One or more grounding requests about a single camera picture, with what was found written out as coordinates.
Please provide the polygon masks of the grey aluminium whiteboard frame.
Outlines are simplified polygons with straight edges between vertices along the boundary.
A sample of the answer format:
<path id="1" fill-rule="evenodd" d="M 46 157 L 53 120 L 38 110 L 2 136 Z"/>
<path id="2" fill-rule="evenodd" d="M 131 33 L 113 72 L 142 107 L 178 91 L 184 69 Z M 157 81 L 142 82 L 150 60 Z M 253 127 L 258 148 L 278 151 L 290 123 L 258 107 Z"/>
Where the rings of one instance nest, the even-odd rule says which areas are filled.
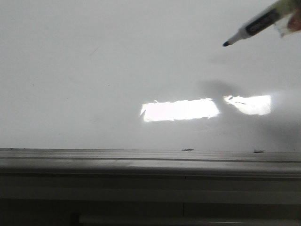
<path id="1" fill-rule="evenodd" d="M 135 175 L 191 177 L 301 177 L 301 154 L 267 150 L 2 148 L 8 174 Z"/>

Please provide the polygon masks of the red magnet taped to marker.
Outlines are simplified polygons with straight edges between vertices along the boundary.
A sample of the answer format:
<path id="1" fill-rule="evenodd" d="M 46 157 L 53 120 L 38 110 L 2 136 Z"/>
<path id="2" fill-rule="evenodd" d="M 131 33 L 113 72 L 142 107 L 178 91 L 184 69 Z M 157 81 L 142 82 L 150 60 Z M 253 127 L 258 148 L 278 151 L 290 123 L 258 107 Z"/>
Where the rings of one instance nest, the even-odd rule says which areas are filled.
<path id="1" fill-rule="evenodd" d="M 301 32 L 301 8 L 298 7 L 274 23 L 281 38 Z"/>

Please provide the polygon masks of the white whiteboard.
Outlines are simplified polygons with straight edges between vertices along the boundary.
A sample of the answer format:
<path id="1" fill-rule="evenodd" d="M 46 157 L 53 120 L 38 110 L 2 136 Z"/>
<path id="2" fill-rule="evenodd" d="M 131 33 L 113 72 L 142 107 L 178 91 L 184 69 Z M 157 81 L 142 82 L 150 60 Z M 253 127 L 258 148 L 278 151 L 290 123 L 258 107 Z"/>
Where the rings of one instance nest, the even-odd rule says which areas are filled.
<path id="1" fill-rule="evenodd" d="M 2 148 L 294 152 L 301 36 L 270 0 L 3 0 Z"/>

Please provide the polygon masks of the white black whiteboard marker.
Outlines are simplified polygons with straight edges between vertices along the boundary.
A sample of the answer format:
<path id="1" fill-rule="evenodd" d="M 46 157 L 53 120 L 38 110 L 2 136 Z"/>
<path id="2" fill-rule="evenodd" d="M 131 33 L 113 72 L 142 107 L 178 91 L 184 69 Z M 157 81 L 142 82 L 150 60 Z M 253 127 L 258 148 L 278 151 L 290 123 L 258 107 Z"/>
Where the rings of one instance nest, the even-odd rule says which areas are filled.
<path id="1" fill-rule="evenodd" d="M 243 24 L 231 38 L 223 43 L 223 46 L 227 47 L 259 34 L 298 7 L 301 7 L 299 0 L 277 0 Z"/>

